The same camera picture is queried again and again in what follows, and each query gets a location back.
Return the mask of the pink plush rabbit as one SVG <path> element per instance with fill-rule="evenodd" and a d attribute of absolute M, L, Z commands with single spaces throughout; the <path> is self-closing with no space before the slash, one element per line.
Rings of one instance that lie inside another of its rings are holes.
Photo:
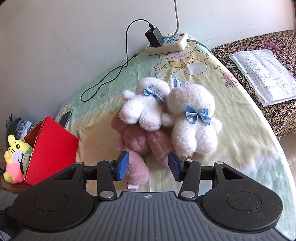
<path fill-rule="evenodd" d="M 143 156 L 152 153 L 164 167 L 168 167 L 168 154 L 174 151 L 171 139 L 162 131 L 148 132 L 136 124 L 126 124 L 120 119 L 118 110 L 110 126 L 119 133 L 117 150 L 129 153 L 129 165 L 125 177 L 129 189 L 138 189 L 149 180 L 149 168 Z"/>

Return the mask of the white plush rabbit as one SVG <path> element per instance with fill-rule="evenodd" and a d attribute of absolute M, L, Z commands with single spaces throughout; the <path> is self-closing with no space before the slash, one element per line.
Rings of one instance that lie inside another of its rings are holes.
<path fill-rule="evenodd" d="M 222 129 L 221 121 L 213 117 L 214 96 L 203 85 L 182 83 L 173 75 L 168 84 L 168 112 L 162 114 L 162 124 L 173 128 L 171 142 L 175 153 L 180 157 L 213 154 Z"/>
<path fill-rule="evenodd" d="M 144 78 L 135 90 L 125 90 L 121 97 L 125 104 L 119 112 L 120 119 L 129 125 L 138 123 L 148 132 L 160 129 L 166 97 L 171 92 L 167 82 L 155 78 Z"/>

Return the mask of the yellow tiger plush toy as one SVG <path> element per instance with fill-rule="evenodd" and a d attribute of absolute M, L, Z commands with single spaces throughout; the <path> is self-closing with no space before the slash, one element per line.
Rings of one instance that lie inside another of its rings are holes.
<path fill-rule="evenodd" d="M 22 140 L 17 140 L 14 135 L 8 136 L 8 142 L 8 150 L 4 153 L 6 163 L 4 179 L 8 183 L 22 182 L 31 160 L 33 147 Z"/>

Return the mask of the red cardboard box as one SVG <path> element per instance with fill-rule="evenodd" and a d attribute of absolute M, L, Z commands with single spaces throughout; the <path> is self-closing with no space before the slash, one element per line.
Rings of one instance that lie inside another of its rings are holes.
<path fill-rule="evenodd" d="M 78 139 L 49 116 L 26 135 L 25 141 L 33 152 L 23 180 L 12 184 L 17 189 L 38 184 L 75 162 Z"/>

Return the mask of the cartoon bear bed sheet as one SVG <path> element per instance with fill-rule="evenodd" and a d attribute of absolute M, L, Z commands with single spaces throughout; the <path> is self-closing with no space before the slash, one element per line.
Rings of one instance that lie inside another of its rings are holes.
<path fill-rule="evenodd" d="M 276 192 L 283 202 L 276 228 L 295 239 L 295 183 L 279 141 L 243 86 L 214 55 L 196 43 L 180 53 L 149 56 L 142 52 L 122 72 L 108 75 L 101 89 L 90 84 L 71 96 L 55 120 L 72 111 L 66 129 L 79 139 L 76 159 L 94 165 L 118 155 L 119 133 L 110 124 L 125 103 L 121 93 L 135 89 L 146 77 L 168 80 L 172 75 L 207 88 L 215 99 L 214 117 L 222 123 L 217 150 L 209 156 L 194 154 L 193 159 L 207 166 L 223 161 Z M 151 152 L 142 158 L 149 168 L 149 180 L 138 187 L 140 191 L 179 189 L 180 183 Z"/>

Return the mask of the black smartphone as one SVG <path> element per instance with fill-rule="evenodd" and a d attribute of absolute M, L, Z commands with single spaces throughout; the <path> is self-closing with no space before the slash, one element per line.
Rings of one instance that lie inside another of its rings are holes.
<path fill-rule="evenodd" d="M 67 113 L 63 114 L 60 121 L 59 121 L 59 125 L 62 126 L 63 128 L 66 128 L 66 125 L 69 121 L 69 118 L 71 116 L 72 111 L 68 111 Z"/>

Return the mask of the pile of folded clothes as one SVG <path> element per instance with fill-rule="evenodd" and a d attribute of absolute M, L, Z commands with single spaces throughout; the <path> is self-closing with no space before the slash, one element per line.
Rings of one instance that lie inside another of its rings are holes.
<path fill-rule="evenodd" d="M 14 135 L 16 140 L 23 140 L 32 128 L 33 125 L 30 121 L 9 115 L 6 120 L 6 139 L 9 135 Z"/>

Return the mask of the brown patterned mattress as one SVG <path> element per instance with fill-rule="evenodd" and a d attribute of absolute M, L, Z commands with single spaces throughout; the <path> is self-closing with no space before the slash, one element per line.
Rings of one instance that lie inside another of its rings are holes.
<path fill-rule="evenodd" d="M 277 138 L 295 134 L 295 31 L 237 40 L 212 52 L 246 89 Z"/>

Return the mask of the white power strip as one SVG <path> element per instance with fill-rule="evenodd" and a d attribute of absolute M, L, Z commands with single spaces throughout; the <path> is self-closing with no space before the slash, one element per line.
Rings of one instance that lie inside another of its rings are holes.
<path fill-rule="evenodd" d="M 148 44 L 145 47 L 145 51 L 148 55 L 157 55 L 170 52 L 182 51 L 186 48 L 188 44 L 189 36 L 187 33 L 177 34 L 171 37 L 165 37 L 165 42 L 160 47 L 152 47 L 151 44 Z"/>

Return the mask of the printed paper sheets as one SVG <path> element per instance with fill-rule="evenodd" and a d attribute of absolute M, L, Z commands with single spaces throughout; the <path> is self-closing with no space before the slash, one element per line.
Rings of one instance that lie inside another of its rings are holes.
<path fill-rule="evenodd" d="M 295 99 L 295 78 L 270 50 L 231 53 L 237 66 L 266 107 Z"/>

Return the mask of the black charger adapter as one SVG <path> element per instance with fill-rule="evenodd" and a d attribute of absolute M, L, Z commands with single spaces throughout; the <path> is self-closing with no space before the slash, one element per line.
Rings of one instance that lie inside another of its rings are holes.
<path fill-rule="evenodd" d="M 165 42 L 160 30 L 157 27 L 147 30 L 145 32 L 145 36 L 154 48 L 162 46 Z"/>

